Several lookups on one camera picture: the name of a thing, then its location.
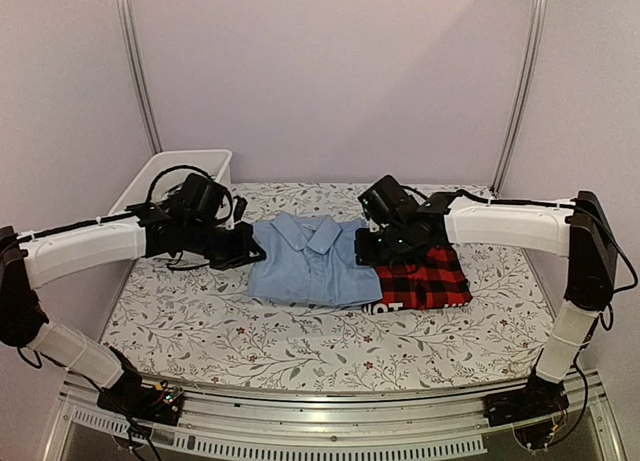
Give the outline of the red black plaid shirt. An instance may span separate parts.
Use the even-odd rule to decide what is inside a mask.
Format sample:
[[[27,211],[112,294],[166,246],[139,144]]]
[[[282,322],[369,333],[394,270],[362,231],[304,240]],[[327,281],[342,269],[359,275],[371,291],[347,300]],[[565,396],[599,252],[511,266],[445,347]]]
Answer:
[[[376,268],[382,298],[366,304],[368,315],[404,310],[462,307],[473,299],[456,251],[434,247],[418,264],[392,264]]]

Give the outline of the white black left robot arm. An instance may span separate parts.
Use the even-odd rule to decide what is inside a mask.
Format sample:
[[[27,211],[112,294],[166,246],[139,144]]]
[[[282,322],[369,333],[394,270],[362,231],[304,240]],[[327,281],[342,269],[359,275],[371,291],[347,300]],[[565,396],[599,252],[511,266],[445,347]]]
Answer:
[[[244,221],[168,213],[143,203],[102,218],[42,232],[1,231],[1,343],[27,349],[74,371],[108,391],[128,415],[148,407],[148,393],[132,379],[134,368],[110,348],[68,326],[59,309],[46,312],[41,294],[66,293],[68,308],[89,289],[81,281],[123,273],[127,264],[160,255],[190,253],[214,270],[265,259]]]

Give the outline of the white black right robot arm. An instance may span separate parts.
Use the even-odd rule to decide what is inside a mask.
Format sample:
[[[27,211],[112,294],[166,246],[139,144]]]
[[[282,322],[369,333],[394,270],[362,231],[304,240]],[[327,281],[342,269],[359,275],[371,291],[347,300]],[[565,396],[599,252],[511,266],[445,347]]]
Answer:
[[[618,290],[623,253],[597,197],[533,201],[482,198],[466,190],[436,192],[418,202],[402,186],[378,183],[358,198],[367,227],[356,234],[356,260],[382,265],[415,260],[435,246],[489,244],[552,253],[569,261],[564,302],[532,370],[538,378],[517,396],[517,408],[537,417],[586,345],[597,318]]]

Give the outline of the light blue long sleeve shirt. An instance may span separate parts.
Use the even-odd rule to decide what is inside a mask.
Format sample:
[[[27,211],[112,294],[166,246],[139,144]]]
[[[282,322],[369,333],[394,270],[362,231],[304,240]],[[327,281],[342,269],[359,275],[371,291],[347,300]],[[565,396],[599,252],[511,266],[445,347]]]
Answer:
[[[374,268],[356,263],[356,231],[362,219],[338,222],[329,216],[280,213],[253,225],[266,252],[248,278],[248,295],[277,302],[351,307],[382,299]]]

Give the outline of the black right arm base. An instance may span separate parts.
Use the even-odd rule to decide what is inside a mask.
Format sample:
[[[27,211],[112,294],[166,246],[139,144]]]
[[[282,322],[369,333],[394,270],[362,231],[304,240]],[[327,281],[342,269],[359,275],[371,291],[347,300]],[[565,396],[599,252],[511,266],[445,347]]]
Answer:
[[[564,384],[551,383],[531,375],[520,388],[486,395],[483,416],[491,427],[551,415],[569,407]]]

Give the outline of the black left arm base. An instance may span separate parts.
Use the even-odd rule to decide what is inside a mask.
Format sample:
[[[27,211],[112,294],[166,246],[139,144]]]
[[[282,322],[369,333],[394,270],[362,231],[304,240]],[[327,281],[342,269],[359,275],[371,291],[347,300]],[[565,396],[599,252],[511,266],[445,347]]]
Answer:
[[[97,406],[135,420],[177,426],[184,405],[184,390],[166,380],[146,385],[139,376],[123,377],[102,388]]]

